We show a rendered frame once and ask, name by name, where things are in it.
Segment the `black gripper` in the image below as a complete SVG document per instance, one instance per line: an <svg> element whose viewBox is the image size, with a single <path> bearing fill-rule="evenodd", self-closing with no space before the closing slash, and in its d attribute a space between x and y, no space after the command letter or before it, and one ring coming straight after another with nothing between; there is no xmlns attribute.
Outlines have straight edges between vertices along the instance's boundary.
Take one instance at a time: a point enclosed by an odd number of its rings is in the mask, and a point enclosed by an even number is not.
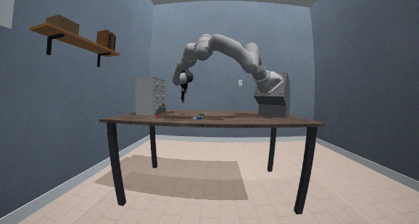
<svg viewBox="0 0 419 224"><path fill-rule="evenodd" d="M181 99L182 99L182 103L185 103L184 102L184 94L187 94L188 84L187 83L184 83L184 84L181 85L181 87L182 87L182 90L181 90Z"/></svg>

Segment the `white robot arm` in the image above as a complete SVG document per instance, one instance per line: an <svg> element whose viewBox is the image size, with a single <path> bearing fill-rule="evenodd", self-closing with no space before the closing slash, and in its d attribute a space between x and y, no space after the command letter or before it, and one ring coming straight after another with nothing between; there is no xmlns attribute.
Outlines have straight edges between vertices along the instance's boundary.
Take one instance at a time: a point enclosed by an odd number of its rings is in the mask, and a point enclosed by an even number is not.
<svg viewBox="0 0 419 224"><path fill-rule="evenodd" d="M194 66L197 60L208 59L213 51L219 51L234 58L245 72L251 73L260 93L271 94L283 84L281 75L265 69L260 51L255 43L248 43L244 48L239 42L219 34L213 36L204 34L196 43L186 44L183 57L177 63L173 83L178 86L192 82L194 77L188 69Z"/></svg>

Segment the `grey chest of drawers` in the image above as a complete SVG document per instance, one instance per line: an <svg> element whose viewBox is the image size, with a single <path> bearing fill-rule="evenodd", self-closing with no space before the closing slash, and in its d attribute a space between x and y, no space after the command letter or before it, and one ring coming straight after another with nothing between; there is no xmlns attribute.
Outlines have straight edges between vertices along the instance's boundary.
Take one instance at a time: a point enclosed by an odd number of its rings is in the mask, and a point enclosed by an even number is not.
<svg viewBox="0 0 419 224"><path fill-rule="evenodd" d="M153 103L159 103L158 114L160 114L160 102L165 101L160 101L160 82L159 90L153 89L153 78L156 77L136 78L136 115L153 115ZM153 102L153 91L159 91L159 101L157 102Z"/></svg>

